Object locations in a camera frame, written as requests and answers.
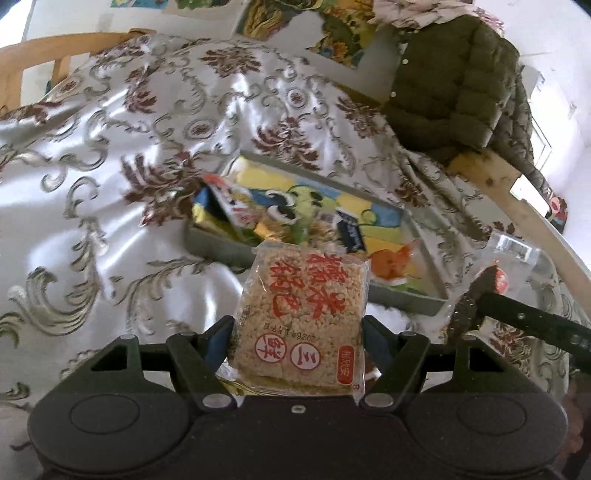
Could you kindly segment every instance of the bed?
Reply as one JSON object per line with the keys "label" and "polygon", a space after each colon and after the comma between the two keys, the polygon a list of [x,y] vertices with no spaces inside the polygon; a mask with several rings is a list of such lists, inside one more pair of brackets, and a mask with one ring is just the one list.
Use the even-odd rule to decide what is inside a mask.
{"label": "bed", "polygon": [[[88,52],[69,74],[71,57]],[[55,61],[53,89],[21,107],[22,71],[47,61]],[[7,478],[39,473],[18,437],[29,407],[113,337],[160,342],[233,314],[244,274],[189,256],[181,231],[183,192],[241,149],[407,209],[449,292],[493,229],[532,239],[547,256],[520,300],[588,322],[589,272],[553,227],[509,194],[517,171],[490,152],[464,153],[442,170],[402,148],[372,100],[345,93],[305,59],[251,41],[143,30],[31,40],[0,50],[0,106]],[[376,305],[368,313],[432,341],[446,324]],[[499,322],[476,334],[564,396],[564,352]]]}

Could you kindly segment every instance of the screw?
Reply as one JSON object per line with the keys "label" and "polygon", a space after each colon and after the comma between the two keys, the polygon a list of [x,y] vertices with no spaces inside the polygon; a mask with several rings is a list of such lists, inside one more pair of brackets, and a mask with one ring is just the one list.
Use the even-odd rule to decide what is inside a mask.
{"label": "screw", "polygon": [[370,393],[365,397],[365,404],[372,408],[388,408],[394,405],[394,399],[387,393]]}
{"label": "screw", "polygon": [[212,393],[203,399],[203,405],[207,408],[220,409],[229,407],[232,403],[232,397],[223,393]]}

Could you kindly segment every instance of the wooden bed frame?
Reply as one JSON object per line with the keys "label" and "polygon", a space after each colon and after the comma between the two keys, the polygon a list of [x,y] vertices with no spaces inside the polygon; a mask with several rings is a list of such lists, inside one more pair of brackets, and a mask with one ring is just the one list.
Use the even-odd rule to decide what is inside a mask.
{"label": "wooden bed frame", "polygon": [[[154,33],[154,30],[134,28],[128,33],[60,35],[0,48],[0,114],[21,106],[22,73],[27,68],[53,61],[51,85],[55,86],[68,76],[73,56],[93,54],[146,33]],[[378,105],[359,92],[341,87],[355,101]],[[451,163],[448,171],[461,174],[476,185],[524,235],[545,250],[573,297],[591,317],[591,271],[550,223],[526,201],[519,201],[509,193],[521,173],[491,151],[463,153]]]}

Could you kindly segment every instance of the white floral bedspread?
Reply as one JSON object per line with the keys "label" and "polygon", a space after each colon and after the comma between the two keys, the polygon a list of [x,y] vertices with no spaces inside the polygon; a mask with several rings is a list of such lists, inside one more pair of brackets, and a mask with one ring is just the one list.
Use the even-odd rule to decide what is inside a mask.
{"label": "white floral bedspread", "polygon": [[[377,111],[303,59],[257,43],[164,35],[94,56],[42,102],[0,118],[2,478],[40,474],[18,435],[27,410],[113,338],[162,342],[234,312],[240,279],[190,257],[182,230],[196,177],[240,150],[406,208],[450,291],[492,228],[518,234],[489,199],[401,148]],[[583,315],[555,272],[524,290],[538,307]],[[372,305],[368,313],[432,340],[443,327]],[[562,352],[496,322],[482,336],[564,394]]]}

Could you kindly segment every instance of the plastic bag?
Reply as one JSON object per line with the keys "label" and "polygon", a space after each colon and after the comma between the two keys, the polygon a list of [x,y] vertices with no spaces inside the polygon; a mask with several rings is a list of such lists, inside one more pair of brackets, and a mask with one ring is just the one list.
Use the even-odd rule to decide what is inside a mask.
{"label": "plastic bag", "polygon": [[[470,327],[473,320],[470,317],[473,314],[475,315],[476,306],[470,301],[470,304],[466,305],[460,304],[460,301],[464,301],[464,295],[471,288],[474,288],[472,286],[476,285],[477,279],[479,279],[478,283],[483,283],[484,277],[479,277],[487,272],[487,268],[493,265],[496,266],[496,278],[494,282],[491,282],[493,284],[491,290],[506,297],[517,299],[520,289],[525,285],[538,262],[540,252],[539,248],[532,247],[523,240],[503,232],[493,231],[480,255],[480,259],[464,275],[462,285],[456,290],[455,294],[450,295],[449,300],[436,316],[434,322],[444,325],[441,330],[440,340],[448,343],[452,337],[456,338],[462,333],[478,329],[479,325],[471,325]],[[483,286],[479,285],[476,290],[480,291],[482,288]],[[467,318],[462,319],[460,316],[458,321],[452,320],[452,314],[457,315],[466,309],[469,311],[466,312]]]}
{"label": "plastic bag", "polygon": [[261,392],[360,397],[368,286],[369,262],[354,255],[264,242],[235,316],[229,364]]}

